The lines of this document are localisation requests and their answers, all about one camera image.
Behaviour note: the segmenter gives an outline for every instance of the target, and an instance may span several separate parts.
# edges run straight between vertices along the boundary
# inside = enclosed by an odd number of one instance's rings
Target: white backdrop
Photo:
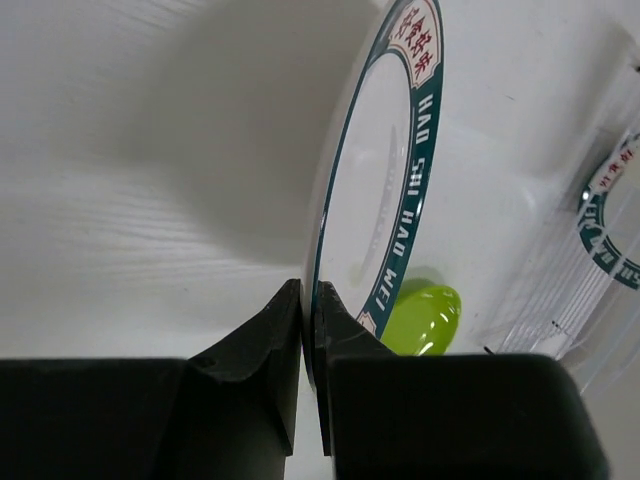
[[[378,8],[0,3],[0,355],[189,356],[299,276],[327,122]],[[456,287],[470,326],[566,186],[640,3],[442,10],[442,127],[410,273]],[[297,433],[287,478],[329,478],[305,382]]]

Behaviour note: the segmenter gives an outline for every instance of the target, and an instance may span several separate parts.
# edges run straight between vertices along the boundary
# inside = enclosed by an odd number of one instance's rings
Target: plate
[[[393,2],[370,35],[316,178],[302,291],[307,320],[318,281],[328,281],[360,324],[377,338],[384,333],[429,184],[443,53],[433,0]]]
[[[581,205],[585,211],[579,227],[593,261],[634,290],[640,289],[639,151],[640,134],[630,136],[598,167],[582,194],[581,203],[591,199],[586,209]]]

